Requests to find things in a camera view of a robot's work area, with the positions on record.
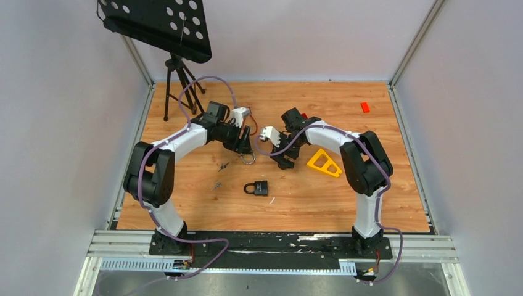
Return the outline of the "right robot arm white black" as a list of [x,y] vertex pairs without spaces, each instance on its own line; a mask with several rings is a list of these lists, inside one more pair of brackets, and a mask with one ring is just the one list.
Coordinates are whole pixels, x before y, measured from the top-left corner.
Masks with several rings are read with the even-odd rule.
[[346,179],[356,193],[352,249],[359,257],[370,256],[377,249],[375,238],[382,235],[381,198],[390,189],[393,174],[393,166],[377,134],[345,131],[318,117],[305,118],[296,108],[285,112],[282,120],[284,131],[273,126],[261,131],[260,139],[273,145],[269,157],[285,170],[294,167],[305,144],[339,154]]

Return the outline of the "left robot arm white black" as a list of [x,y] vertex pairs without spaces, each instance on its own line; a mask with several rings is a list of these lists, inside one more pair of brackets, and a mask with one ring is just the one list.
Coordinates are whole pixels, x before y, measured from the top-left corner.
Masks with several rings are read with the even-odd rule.
[[123,189],[149,212],[156,230],[166,236],[165,247],[175,255],[189,247],[187,226],[170,198],[175,188],[175,165],[193,150],[212,141],[222,143],[239,155],[251,154],[248,107],[228,106],[211,101],[207,111],[188,121],[178,132],[152,144],[139,142],[133,147]]

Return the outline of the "black padlock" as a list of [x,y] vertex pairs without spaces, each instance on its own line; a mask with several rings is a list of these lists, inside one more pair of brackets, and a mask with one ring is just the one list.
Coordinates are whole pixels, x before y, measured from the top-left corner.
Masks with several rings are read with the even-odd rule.
[[247,183],[244,185],[243,190],[246,194],[267,197],[268,196],[268,181],[263,180],[263,181],[255,181],[252,183]]

